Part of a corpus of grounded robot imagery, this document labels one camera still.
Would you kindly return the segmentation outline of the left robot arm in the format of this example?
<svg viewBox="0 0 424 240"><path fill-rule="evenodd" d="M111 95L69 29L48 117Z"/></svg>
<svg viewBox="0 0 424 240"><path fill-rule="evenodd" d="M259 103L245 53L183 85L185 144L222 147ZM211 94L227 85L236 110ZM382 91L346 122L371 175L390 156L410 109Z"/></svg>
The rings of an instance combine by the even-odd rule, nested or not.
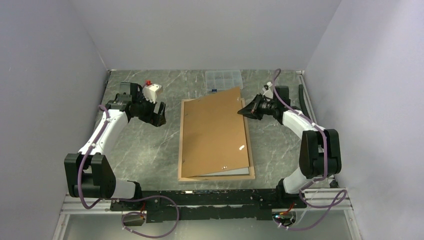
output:
<svg viewBox="0 0 424 240"><path fill-rule="evenodd" d="M102 116L87 143L64 159L69 195L74 198L123 199L130 210L143 204L143 195L136 191L136 182L118 179L108 155L119 134L131 119L160 127L166 124L164 102L158 102L163 92L160 84L147 81L140 85L121 82L114 99L100 105Z"/></svg>

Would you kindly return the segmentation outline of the white wooden picture frame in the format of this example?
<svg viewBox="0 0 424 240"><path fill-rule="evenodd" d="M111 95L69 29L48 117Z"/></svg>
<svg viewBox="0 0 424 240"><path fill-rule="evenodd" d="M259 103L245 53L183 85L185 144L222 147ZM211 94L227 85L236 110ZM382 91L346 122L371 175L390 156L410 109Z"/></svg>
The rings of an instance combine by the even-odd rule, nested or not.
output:
<svg viewBox="0 0 424 240"><path fill-rule="evenodd" d="M179 130L179 150L178 150L178 170L177 170L177 180L180 183L183 182L210 182L210 181L240 181L240 180L254 180L255 175L255 166L254 158L251 150L251 140L250 140L250 131L248 120L246 117L244 120L244 129L246 134L246 143L247 143L247 152L248 152L248 174L237 174L237 175L206 175L206 176L194 176L194 177L183 177L182 176L182 164L183 164L183 132L184 132L184 107L185 102L192 101L193 99L182 99L181 100L181 110L180 110L180 130Z"/></svg>

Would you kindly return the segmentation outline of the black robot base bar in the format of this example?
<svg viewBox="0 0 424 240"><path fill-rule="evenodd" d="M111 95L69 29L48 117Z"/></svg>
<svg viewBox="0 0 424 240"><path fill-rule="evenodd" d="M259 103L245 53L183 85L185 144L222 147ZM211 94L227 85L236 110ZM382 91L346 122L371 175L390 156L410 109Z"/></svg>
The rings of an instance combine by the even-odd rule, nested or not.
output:
<svg viewBox="0 0 424 240"><path fill-rule="evenodd" d="M148 223L181 221L256 219L268 221L279 212L304 209L294 197L277 198L275 188L224 190L142 190L132 201L113 200L113 212L146 212Z"/></svg>

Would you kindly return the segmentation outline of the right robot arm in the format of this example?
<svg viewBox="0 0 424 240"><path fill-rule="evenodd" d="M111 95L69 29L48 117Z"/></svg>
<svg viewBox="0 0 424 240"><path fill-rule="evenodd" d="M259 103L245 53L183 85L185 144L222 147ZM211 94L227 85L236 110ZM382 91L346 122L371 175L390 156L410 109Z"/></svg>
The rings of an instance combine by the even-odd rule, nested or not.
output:
<svg viewBox="0 0 424 240"><path fill-rule="evenodd" d="M273 86L268 82L262 91L237 113L253 120L272 116L300 138L298 167L291 175L281 179L275 188L275 202L286 208L302 188L341 171L339 133L317 125L298 107L292 107L287 86Z"/></svg>

